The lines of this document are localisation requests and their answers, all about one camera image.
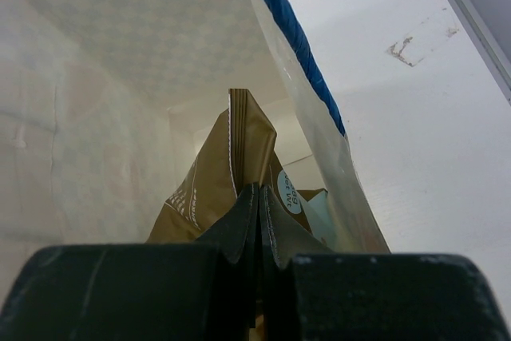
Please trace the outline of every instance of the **blue edge of bag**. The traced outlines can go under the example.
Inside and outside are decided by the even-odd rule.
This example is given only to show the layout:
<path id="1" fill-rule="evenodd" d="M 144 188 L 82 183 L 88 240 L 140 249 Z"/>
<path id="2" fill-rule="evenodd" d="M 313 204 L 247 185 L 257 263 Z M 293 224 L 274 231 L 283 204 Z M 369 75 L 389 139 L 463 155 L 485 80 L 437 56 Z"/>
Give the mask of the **blue edge of bag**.
<path id="1" fill-rule="evenodd" d="M 334 120 L 337 129 L 341 135 L 346 135 L 343 120 L 339 112 L 339 108 L 328 89 L 325 79 L 319 70 L 311 47 L 302 26 L 296 19 L 295 13 L 288 0 L 264 0 L 277 26 L 282 30 L 284 36 L 291 48 L 295 51 L 296 58 L 302 66 L 305 76 L 312 85 L 312 89 L 316 92 L 319 99 L 325 103 L 330 116 Z"/>

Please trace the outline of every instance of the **circular label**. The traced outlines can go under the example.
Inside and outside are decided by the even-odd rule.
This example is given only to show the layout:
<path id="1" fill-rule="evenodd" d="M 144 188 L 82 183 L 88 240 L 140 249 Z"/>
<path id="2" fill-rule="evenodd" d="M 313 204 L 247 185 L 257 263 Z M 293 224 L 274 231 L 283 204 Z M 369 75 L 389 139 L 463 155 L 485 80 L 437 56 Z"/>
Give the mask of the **circular label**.
<path id="1" fill-rule="evenodd" d="M 277 187 L 279 188 L 282 204 L 286 207 L 286 209 L 295 215 L 301 213 L 302 205 L 300 204 L 298 193 L 296 192 L 295 187 L 293 187 L 293 184 L 291 184 L 291 181 L 284 170 L 279 173 L 279 177 L 277 178 Z"/>

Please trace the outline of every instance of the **white bag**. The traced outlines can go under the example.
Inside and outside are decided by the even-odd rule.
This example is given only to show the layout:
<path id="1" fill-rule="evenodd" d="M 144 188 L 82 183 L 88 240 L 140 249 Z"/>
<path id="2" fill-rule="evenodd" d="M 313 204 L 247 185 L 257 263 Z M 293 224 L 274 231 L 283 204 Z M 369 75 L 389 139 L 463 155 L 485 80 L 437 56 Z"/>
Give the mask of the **white bag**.
<path id="1" fill-rule="evenodd" d="M 387 250 L 287 0 L 0 0 L 0 18 L 0 297 L 43 246 L 145 240 L 227 88 L 251 90 L 283 164 L 312 152 L 336 250 Z"/>

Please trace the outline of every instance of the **blue strip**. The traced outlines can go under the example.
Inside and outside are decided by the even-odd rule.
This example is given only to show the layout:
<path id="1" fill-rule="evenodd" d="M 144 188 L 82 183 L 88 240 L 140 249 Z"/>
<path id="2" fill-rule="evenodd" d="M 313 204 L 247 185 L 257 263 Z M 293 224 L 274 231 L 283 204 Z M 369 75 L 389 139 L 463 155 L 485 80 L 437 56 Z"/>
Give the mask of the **blue strip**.
<path id="1" fill-rule="evenodd" d="M 343 120 L 339 108 L 335 104 L 327 83 L 323 79 L 321 71 L 312 56 L 311 47 L 302 26 L 296 19 L 295 13 L 288 0 L 264 0 L 268 9 L 273 15 L 273 20 L 282 30 L 291 48 L 295 51 L 296 58 L 302 66 L 303 72 L 312 85 L 318 97 L 327 105 L 328 112 L 334 120 L 339 132 L 345 136 Z"/>

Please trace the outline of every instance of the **brown snack bag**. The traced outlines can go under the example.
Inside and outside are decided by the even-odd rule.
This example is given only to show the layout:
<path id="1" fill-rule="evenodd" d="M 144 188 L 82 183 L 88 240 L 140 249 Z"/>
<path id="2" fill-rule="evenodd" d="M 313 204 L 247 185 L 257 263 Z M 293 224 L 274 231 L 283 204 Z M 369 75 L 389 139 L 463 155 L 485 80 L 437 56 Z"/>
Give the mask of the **brown snack bag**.
<path id="1" fill-rule="evenodd" d="M 247 89 L 229 90 L 229 108 L 213 125 L 180 187 L 165 201 L 149 243 L 192 241 L 221 218 L 246 184 L 269 184 L 309 232 L 298 193 L 275 155 L 276 131 Z"/>

